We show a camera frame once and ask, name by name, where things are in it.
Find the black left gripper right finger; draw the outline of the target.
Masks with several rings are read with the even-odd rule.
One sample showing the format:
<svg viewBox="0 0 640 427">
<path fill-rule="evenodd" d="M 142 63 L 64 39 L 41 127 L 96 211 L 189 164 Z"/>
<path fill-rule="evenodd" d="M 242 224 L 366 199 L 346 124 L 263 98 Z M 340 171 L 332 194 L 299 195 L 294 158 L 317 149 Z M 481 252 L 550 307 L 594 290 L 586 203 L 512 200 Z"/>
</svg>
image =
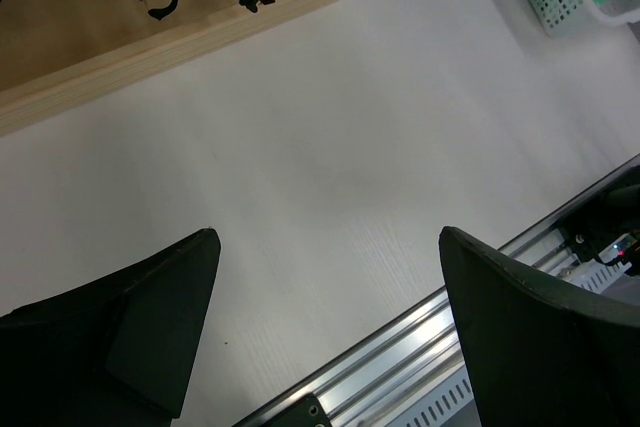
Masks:
<svg viewBox="0 0 640 427">
<path fill-rule="evenodd" d="M 484 426 L 636 426 L 639 308 L 514 260 L 456 227 L 440 264 Z"/>
</svg>

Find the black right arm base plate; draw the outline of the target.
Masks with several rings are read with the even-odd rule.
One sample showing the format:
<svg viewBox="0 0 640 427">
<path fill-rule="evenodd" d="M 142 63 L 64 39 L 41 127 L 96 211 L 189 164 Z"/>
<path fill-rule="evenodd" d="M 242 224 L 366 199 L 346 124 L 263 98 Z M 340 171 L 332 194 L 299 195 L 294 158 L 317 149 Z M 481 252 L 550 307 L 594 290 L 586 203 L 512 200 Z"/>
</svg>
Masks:
<svg viewBox="0 0 640 427">
<path fill-rule="evenodd" d="M 602 262 L 601 253 L 616 243 L 615 260 L 639 271 L 639 168 L 608 184 L 557 223 L 570 250 L 581 262 Z"/>
</svg>

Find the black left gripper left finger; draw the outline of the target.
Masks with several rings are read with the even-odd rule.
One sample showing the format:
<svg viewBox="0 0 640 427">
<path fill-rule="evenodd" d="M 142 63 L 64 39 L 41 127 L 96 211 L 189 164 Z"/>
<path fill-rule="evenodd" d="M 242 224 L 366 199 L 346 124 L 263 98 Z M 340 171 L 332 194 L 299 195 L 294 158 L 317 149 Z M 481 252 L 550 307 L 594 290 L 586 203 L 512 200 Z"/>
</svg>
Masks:
<svg viewBox="0 0 640 427">
<path fill-rule="evenodd" d="M 1 318 L 4 426 L 168 426 L 181 416 L 221 254 L 201 229 Z"/>
</svg>

